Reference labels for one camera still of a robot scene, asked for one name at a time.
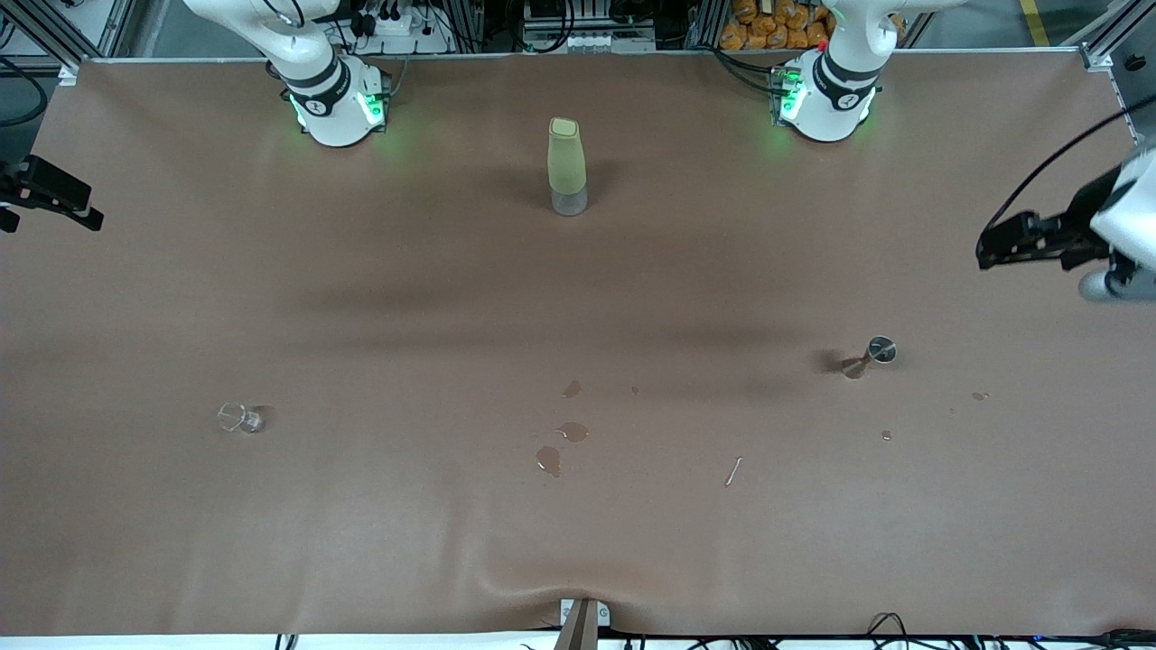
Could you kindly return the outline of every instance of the black cable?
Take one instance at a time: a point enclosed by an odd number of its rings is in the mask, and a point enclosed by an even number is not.
[[[265,2],[265,6],[268,7],[269,10],[273,12],[274,15],[276,15],[279,19],[281,19],[282,21],[284,21],[286,24],[288,24],[289,27],[291,27],[294,29],[301,29],[301,28],[305,27],[305,14],[301,10],[301,5],[297,3],[297,0],[291,0],[294,8],[297,9],[297,23],[296,24],[294,24],[292,19],[290,19],[289,16],[287,16],[281,9],[277,9],[276,7],[274,7],[273,2],[269,2],[269,0],[261,0],[261,1]]]
[[[527,45],[526,42],[523,40],[520,36],[518,36],[518,29],[517,29],[518,21],[513,19],[511,10],[513,9],[514,2],[516,0],[506,0],[506,31],[510,32],[510,39],[513,42],[514,47],[524,52],[528,51],[528,52],[536,52],[539,54],[549,54],[550,52],[554,52],[558,47],[562,47],[563,45],[566,44],[568,40],[570,40],[570,37],[575,32],[575,22],[577,21],[577,12],[575,12],[573,0],[566,0],[566,3],[564,6],[570,10],[570,25],[566,27],[566,14],[565,10],[563,10],[562,22],[561,22],[562,34],[560,34],[558,38],[549,47],[544,50],[535,50],[533,46]]]
[[[654,6],[652,10],[643,14],[631,14],[629,12],[620,10],[623,5],[635,3],[635,0],[610,0],[610,6],[606,9],[606,16],[612,21],[620,24],[635,24],[643,21],[649,21],[653,19],[657,14],[662,13],[662,0],[652,0]]]
[[[425,22],[427,23],[430,20],[429,16],[430,16],[430,5],[429,5],[429,2],[427,2],[425,3]],[[458,29],[455,27],[453,27],[453,23],[451,21],[447,21],[447,20],[443,19],[442,14],[439,14],[438,12],[433,12],[433,17],[437,19],[438,24],[444,25],[446,29],[450,30],[451,34],[453,34],[454,36],[457,36],[459,39],[466,42],[469,45],[470,52],[474,52],[474,53],[477,52],[476,45],[486,45],[484,40],[479,40],[477,38],[470,38],[468,36],[462,35],[460,31],[458,31]]]
[[[870,635],[874,634],[875,630],[877,630],[880,626],[882,626],[887,621],[895,621],[895,625],[899,627],[899,634],[903,635],[902,638],[904,642],[904,648],[906,650],[911,650],[911,637],[907,636],[907,626],[903,625],[903,619],[899,618],[899,614],[895,612],[881,612],[879,614],[875,614],[875,616],[872,618],[872,622],[869,623],[867,631],[864,634],[864,638],[870,637]],[[879,641],[876,641],[875,649],[879,650],[884,645],[887,645],[888,643],[890,643],[891,641],[894,640],[885,641],[882,644]]]
[[[1057,149],[1052,155],[1047,156],[1047,158],[1045,158],[1044,162],[1039,163],[1039,165],[1037,165],[1036,169],[1031,170],[1031,173],[1029,173],[1028,177],[1024,178],[1023,182],[1020,183],[1020,185],[1016,186],[1016,189],[1011,191],[1011,195],[1009,195],[1008,199],[1006,201],[1003,201],[1003,205],[1000,206],[1000,209],[995,210],[995,214],[991,219],[987,220],[987,224],[984,226],[984,232],[991,230],[992,227],[995,226],[995,222],[998,222],[1003,216],[1003,214],[1007,213],[1008,208],[1011,207],[1011,204],[1015,202],[1015,200],[1020,197],[1020,194],[1022,194],[1023,191],[1028,189],[1028,185],[1031,185],[1031,182],[1035,180],[1037,176],[1039,176],[1040,173],[1043,173],[1043,171],[1045,169],[1047,169],[1053,162],[1055,162],[1060,156],[1062,156],[1064,154],[1068,153],[1069,149],[1072,149],[1073,147],[1075,147],[1080,142],[1083,142],[1085,139],[1088,139],[1090,135],[1092,135],[1094,133],[1096,133],[1101,128],[1104,128],[1105,126],[1107,126],[1107,125],[1112,124],[1113,121],[1122,118],[1124,116],[1129,116],[1129,115],[1134,113],[1135,111],[1139,111],[1140,109],[1143,109],[1146,106],[1150,106],[1151,104],[1156,104],[1156,95],[1150,95],[1148,97],[1144,97],[1140,102],[1138,102],[1138,103],[1135,103],[1135,104],[1133,104],[1131,106],[1127,106],[1125,109],[1121,109],[1121,110],[1119,110],[1119,111],[1117,111],[1117,112],[1107,116],[1106,118],[1104,118],[1104,119],[1097,121],[1096,124],[1094,124],[1092,126],[1088,127],[1080,135],[1076,135],[1072,140],[1068,140],[1068,142],[1066,145],[1064,145],[1059,149]],[[1040,249],[1039,250],[1039,252],[1044,252],[1044,251],[1045,251],[1045,249]],[[981,254],[983,254],[983,251],[980,250],[980,243],[977,242],[976,243],[976,256],[979,257]]]
[[[0,43],[0,50],[3,50],[5,47],[7,47],[8,44],[12,43],[12,37],[16,36],[16,24],[15,23],[8,22],[8,19],[3,19],[2,22],[0,22],[0,36],[3,36],[3,30],[6,28],[9,28],[9,27],[12,28],[12,31],[8,32],[8,36],[3,39],[3,43]]]
[[[281,650],[281,637],[286,637],[284,650],[294,650],[297,647],[296,634],[279,634],[276,641],[273,642],[273,650]]]
[[[28,124],[34,119],[40,117],[40,115],[44,113],[45,109],[49,108],[49,95],[44,91],[44,88],[35,79],[32,79],[31,75],[20,69],[18,67],[16,67],[15,64],[9,61],[8,57],[0,56],[0,65],[3,65],[3,67],[27,79],[28,82],[31,83],[34,88],[36,88],[36,94],[39,96],[36,101],[35,109],[28,111],[27,113],[20,117],[0,120],[0,128],[7,128],[9,126],[18,126],[21,124]]]
[[[694,49],[695,50],[709,50],[712,54],[714,54],[714,58],[718,59],[718,61],[720,64],[722,64],[722,69],[725,69],[728,73],[731,73],[731,76],[735,77],[736,80],[739,80],[740,82],[742,82],[743,86],[746,86],[748,88],[751,88],[751,89],[757,90],[759,93],[764,93],[766,95],[784,95],[785,94],[781,89],[769,88],[769,87],[765,87],[765,86],[761,86],[758,82],[751,80],[750,77],[743,75],[740,72],[740,69],[743,69],[743,71],[748,71],[748,72],[755,72],[755,73],[769,75],[771,73],[771,68],[769,68],[769,67],[764,68],[764,67],[758,67],[758,66],[756,66],[754,64],[748,64],[746,61],[740,61],[740,60],[738,60],[738,59],[735,59],[733,57],[728,57],[725,52],[722,52],[718,47],[711,47],[709,45],[702,45],[702,46],[694,47]]]
[[[333,19],[332,22],[333,24],[338,25],[338,36],[341,37],[341,49],[344,50],[347,54],[350,53],[349,42],[346,40],[346,28],[341,27],[341,21],[339,21],[338,19]]]

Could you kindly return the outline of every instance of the glass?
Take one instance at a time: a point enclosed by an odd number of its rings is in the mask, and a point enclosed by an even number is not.
[[[265,418],[255,408],[230,401],[217,411],[217,423],[227,431],[257,434],[265,429]]]

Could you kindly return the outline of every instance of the table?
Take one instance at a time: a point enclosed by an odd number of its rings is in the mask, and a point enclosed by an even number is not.
[[[260,65],[84,65],[36,152],[105,228],[0,242],[0,630],[526,628],[573,596],[651,634],[1156,626],[1153,308],[973,259],[1110,79],[905,53],[883,82],[820,145],[709,57],[421,60],[387,133],[326,149]],[[875,334],[892,365],[830,371]],[[230,400],[268,430],[221,431]]]

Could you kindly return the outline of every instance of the water spill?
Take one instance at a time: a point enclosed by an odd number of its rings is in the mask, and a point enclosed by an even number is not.
[[[562,437],[570,442],[581,442],[590,435],[590,429],[578,422],[566,422],[554,430],[562,434]]]
[[[538,466],[555,479],[562,475],[562,455],[553,446],[538,450]]]

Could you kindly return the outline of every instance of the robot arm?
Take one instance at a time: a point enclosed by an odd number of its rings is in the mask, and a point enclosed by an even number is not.
[[[889,16],[934,12],[965,0],[824,0],[837,27],[827,50],[808,50],[786,64],[800,80],[777,99],[781,123],[822,142],[843,140],[867,118],[875,82],[891,57],[898,32]]]
[[[979,268],[1055,259],[1065,271],[1094,259],[1109,267],[1080,281],[1089,301],[1156,300],[1156,149],[1140,148],[1081,187],[1048,217],[1024,210],[980,235]]]
[[[338,9],[340,0],[185,0],[261,51],[289,88],[297,120],[318,142],[353,145],[385,125],[388,93],[381,71],[334,52],[313,19]],[[274,2],[292,2],[277,9]]]

